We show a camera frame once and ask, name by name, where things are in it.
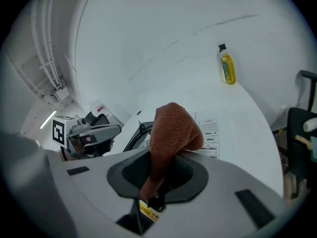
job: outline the yellow label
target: yellow label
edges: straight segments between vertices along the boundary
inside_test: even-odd
[[[139,200],[139,205],[140,205],[140,211],[147,216],[149,219],[151,219],[152,221],[156,222],[158,221],[159,217],[160,217],[160,213],[157,212],[156,210],[147,207],[147,205],[142,201]]]

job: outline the metal bracket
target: metal bracket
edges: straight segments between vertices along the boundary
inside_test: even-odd
[[[40,69],[43,69],[44,67],[47,67],[48,65],[52,64],[55,62],[55,59],[51,59],[50,61],[46,62],[45,64],[40,66]]]

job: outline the yellow bottle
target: yellow bottle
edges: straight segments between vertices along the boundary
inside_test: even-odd
[[[228,55],[225,44],[219,45],[219,52],[221,55],[221,64],[224,72],[226,83],[233,85],[236,82],[236,75],[234,73],[234,66],[231,57]]]

